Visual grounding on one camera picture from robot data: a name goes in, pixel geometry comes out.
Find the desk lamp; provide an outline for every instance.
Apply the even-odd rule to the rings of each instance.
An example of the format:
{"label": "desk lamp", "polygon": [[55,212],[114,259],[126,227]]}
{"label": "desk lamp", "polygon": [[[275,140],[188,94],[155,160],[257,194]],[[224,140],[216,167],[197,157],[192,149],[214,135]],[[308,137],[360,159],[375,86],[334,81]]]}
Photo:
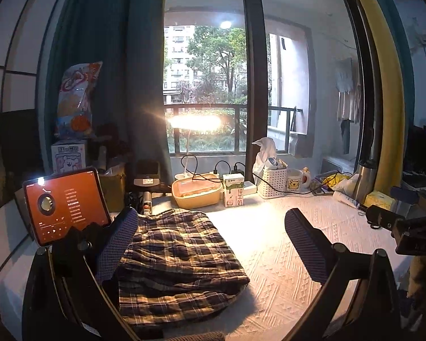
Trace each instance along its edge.
{"label": "desk lamp", "polygon": [[[216,115],[191,115],[191,114],[176,115],[170,118],[168,121],[173,128],[188,130],[187,140],[186,140],[186,155],[189,154],[189,137],[191,135],[191,131],[201,131],[201,132],[214,131],[218,129],[219,126],[221,125],[221,120]],[[187,178],[189,176],[186,172],[186,169],[187,169],[187,160],[185,164],[183,178]]]}

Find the white mug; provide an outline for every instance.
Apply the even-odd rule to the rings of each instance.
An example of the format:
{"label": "white mug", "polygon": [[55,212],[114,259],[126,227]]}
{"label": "white mug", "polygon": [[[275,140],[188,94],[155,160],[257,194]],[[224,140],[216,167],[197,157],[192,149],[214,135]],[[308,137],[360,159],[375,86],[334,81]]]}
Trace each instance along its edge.
{"label": "white mug", "polygon": [[298,192],[300,189],[308,188],[311,183],[311,173],[299,169],[287,169],[287,192]]}

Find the folded plaid cloth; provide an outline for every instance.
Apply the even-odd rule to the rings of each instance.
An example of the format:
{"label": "folded plaid cloth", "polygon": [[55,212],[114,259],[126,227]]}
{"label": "folded plaid cloth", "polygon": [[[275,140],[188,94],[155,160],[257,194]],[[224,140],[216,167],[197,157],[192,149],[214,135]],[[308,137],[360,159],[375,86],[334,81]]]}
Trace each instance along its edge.
{"label": "folded plaid cloth", "polygon": [[249,278],[200,211],[139,216],[117,269],[120,313],[134,327],[180,325],[224,309]]}

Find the glowing light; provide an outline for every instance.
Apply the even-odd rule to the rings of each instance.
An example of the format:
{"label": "glowing light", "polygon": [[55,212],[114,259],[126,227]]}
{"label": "glowing light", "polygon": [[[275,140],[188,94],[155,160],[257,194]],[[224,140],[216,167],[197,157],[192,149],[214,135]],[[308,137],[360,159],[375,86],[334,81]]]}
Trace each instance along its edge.
{"label": "glowing light", "polygon": [[214,131],[221,125],[216,115],[176,115],[169,119],[173,128],[192,131]]}
{"label": "glowing light", "polygon": [[225,22],[222,22],[221,25],[219,26],[219,28],[221,29],[229,29],[230,27],[232,27],[232,23],[228,20],[226,20]]}

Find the music player interface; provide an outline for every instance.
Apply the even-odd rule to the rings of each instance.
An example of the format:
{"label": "music player interface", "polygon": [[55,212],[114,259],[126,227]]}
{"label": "music player interface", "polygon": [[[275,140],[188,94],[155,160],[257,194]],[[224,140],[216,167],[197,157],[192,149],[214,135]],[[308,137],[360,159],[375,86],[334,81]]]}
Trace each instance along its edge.
{"label": "music player interface", "polygon": [[95,172],[85,171],[28,184],[28,206],[41,245],[66,236],[74,226],[83,230],[92,222],[109,224]]}

